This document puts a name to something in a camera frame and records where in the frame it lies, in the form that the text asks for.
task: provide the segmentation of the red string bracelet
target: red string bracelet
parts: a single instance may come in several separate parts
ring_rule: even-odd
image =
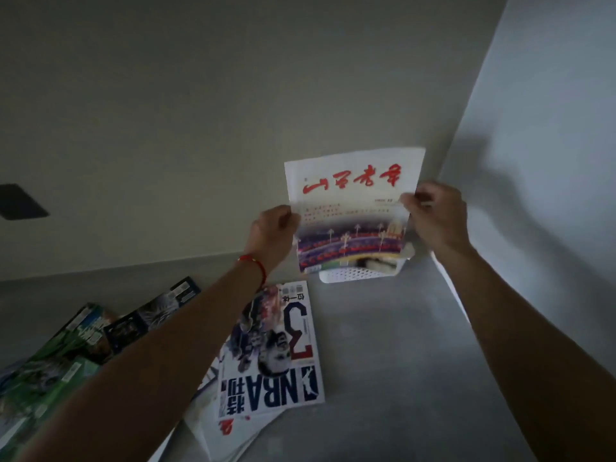
[[[266,268],[263,267],[263,264],[261,263],[261,261],[259,261],[258,259],[255,259],[254,257],[250,256],[249,254],[244,254],[242,256],[240,256],[239,258],[237,258],[238,261],[252,261],[255,262],[257,264],[257,266],[259,266],[259,269],[261,269],[261,286],[259,287],[259,290],[261,290],[263,288],[263,286],[266,284],[266,280],[267,280],[267,272],[266,272]]]

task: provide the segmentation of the hand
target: hand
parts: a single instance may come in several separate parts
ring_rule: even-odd
[[[289,206],[261,212],[250,227],[244,253],[261,261],[269,274],[289,254],[300,219]]]
[[[400,201],[411,213],[415,230],[437,259],[448,252],[474,252],[466,228],[466,203],[456,188],[434,182],[417,185],[415,194],[404,193]],[[431,201],[432,206],[422,206]]]

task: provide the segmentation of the white basket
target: white basket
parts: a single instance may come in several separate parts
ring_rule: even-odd
[[[377,277],[392,277],[402,270],[402,266],[407,259],[415,255],[415,249],[411,243],[407,243],[400,253],[401,257],[396,260],[396,271],[391,274],[383,274],[365,267],[340,267],[337,269],[322,270],[319,272],[319,279],[324,283],[348,282],[351,280],[374,279]]]

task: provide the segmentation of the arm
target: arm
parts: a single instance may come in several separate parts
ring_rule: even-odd
[[[270,272],[289,253],[299,216],[263,212],[245,252]],[[129,346],[41,428],[19,462],[146,461],[181,419],[244,306],[261,284],[256,263],[238,262],[160,328]]]
[[[403,194],[449,274],[490,370],[539,460],[616,460],[616,380],[517,294],[471,246],[454,188]],[[432,207],[420,201],[432,201]]]

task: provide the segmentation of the forearm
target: forearm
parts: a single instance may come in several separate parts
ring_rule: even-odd
[[[129,346],[89,380],[20,457],[146,461],[181,419],[191,396],[261,283],[240,262],[163,326]]]
[[[473,249],[439,256],[490,369],[541,460],[616,459],[616,381]]]

